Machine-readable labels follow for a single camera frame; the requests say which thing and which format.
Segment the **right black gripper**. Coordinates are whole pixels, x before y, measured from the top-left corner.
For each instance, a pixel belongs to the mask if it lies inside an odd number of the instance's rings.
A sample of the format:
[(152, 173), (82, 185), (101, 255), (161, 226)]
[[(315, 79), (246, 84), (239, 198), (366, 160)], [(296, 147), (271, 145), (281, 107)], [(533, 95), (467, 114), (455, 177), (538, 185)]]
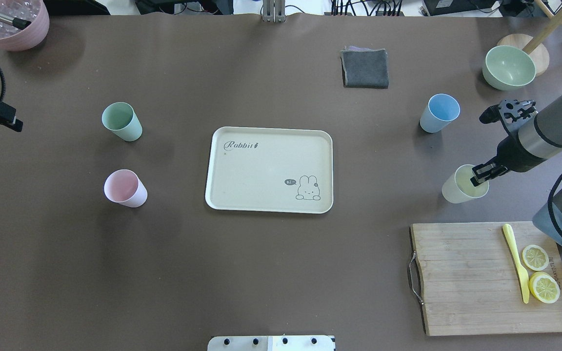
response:
[(542, 163), (542, 158), (529, 153), (516, 137), (506, 137), (497, 146), (496, 158), (472, 167), (470, 178), (473, 186), (500, 177), (509, 171), (526, 173)]

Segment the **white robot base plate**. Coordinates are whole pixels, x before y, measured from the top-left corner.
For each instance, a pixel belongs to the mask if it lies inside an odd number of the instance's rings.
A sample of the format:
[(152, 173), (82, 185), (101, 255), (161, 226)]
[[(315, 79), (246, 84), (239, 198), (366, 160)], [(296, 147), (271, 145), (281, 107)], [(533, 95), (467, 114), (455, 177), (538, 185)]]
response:
[(218, 336), (210, 339), (208, 351), (335, 351), (329, 335)]

